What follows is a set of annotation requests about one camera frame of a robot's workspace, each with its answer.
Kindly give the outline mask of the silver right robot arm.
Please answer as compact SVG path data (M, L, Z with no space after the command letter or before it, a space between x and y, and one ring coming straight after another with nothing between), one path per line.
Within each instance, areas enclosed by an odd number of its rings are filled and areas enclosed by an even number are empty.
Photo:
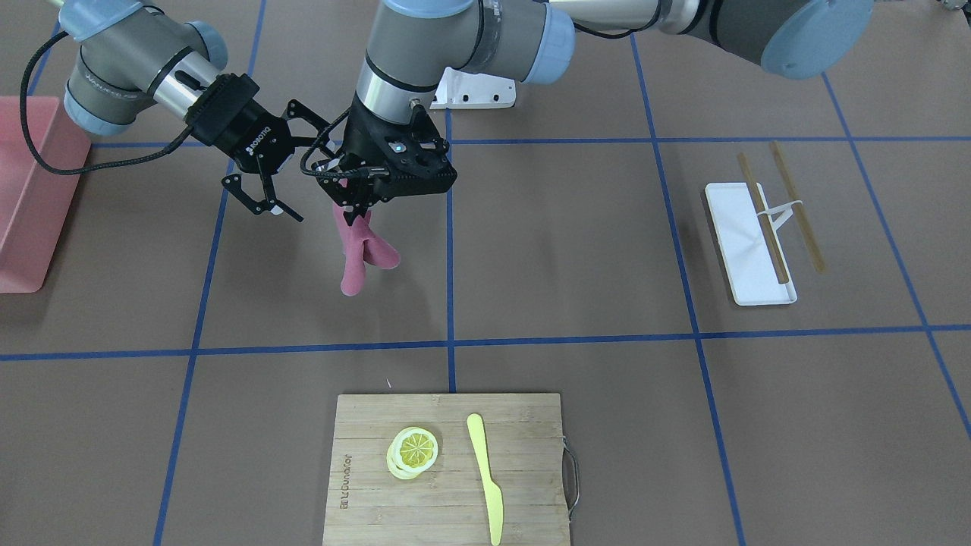
M239 174L222 186L254 215L298 218L276 194L273 177L311 136L295 136L292 118L323 129L326 122L299 102L282 115L260 105L258 84L247 74L226 71L228 47L203 21L177 22L159 7L140 1L60 1L60 32L79 45L64 87L64 108L87 133L111 136L132 127L139 113L160 105L181 122L181 132L161 151L135 158L135 165L176 151L188 139L212 146L232 160ZM240 176L259 177L263 197L253 199Z

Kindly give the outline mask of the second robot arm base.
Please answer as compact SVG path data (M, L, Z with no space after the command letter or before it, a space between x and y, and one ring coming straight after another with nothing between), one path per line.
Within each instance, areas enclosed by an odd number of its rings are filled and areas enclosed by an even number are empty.
M551 84L576 35L617 39L649 29L691 36L791 80L816 77L859 41L871 1L382 1L354 111L409 124L448 69Z

